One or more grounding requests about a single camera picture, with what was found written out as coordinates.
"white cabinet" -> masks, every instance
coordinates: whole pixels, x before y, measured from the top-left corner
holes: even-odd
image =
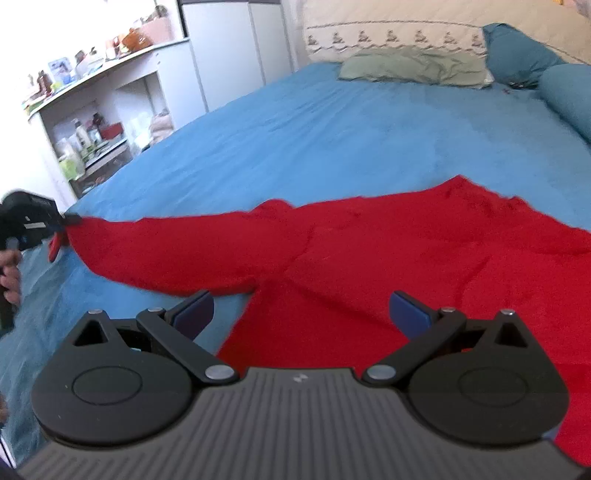
[[[279,3],[183,0],[209,111],[292,71]]]

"pillow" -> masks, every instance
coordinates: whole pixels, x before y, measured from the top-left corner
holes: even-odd
[[[591,142],[591,66],[558,65],[540,79],[541,97]]]
[[[339,78],[482,88],[492,83],[483,58],[465,51],[370,48],[345,60]]]
[[[483,31],[488,48],[486,66],[499,83],[535,88],[546,69],[564,63],[549,48],[510,25],[493,23]]]

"blue bedsheet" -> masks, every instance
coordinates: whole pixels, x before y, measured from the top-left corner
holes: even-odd
[[[270,198],[302,205],[419,190],[462,174],[591,230],[591,150],[535,92],[342,82],[336,73],[312,65],[196,120],[73,211],[109,220],[219,213]],[[81,315],[133,317],[178,302],[99,278],[72,251],[53,266],[46,258],[46,247],[25,256],[17,328],[0,341],[0,391],[12,414],[5,433],[18,462],[42,443],[33,379]],[[198,343],[215,352],[245,302],[216,299]]]

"human hand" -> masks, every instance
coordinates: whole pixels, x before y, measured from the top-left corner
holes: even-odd
[[[21,258],[18,250],[0,250],[0,285],[7,289],[4,297],[13,305],[21,302],[21,273],[17,267]]]

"ribbed surface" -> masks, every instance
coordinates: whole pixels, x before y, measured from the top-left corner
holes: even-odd
[[[392,390],[348,370],[251,369],[204,391],[188,416],[142,445],[85,452],[51,444],[26,480],[570,480],[552,444],[487,452],[419,425]]]

